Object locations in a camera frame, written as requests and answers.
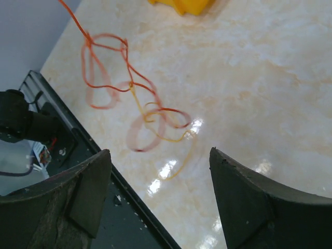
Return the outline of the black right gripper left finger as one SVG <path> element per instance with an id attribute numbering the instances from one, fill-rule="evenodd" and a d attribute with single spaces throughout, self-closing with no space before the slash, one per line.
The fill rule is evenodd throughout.
<path id="1" fill-rule="evenodd" d="M 112 162 L 104 149 L 40 183 L 1 197 L 1 248 L 90 248 Z"/>

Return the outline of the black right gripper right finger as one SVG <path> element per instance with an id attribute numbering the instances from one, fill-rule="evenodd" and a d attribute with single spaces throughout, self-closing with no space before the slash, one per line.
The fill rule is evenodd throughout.
<path id="1" fill-rule="evenodd" d="M 278 183 L 213 147 L 210 170 L 228 248 L 331 248 L 331 199 Z"/>

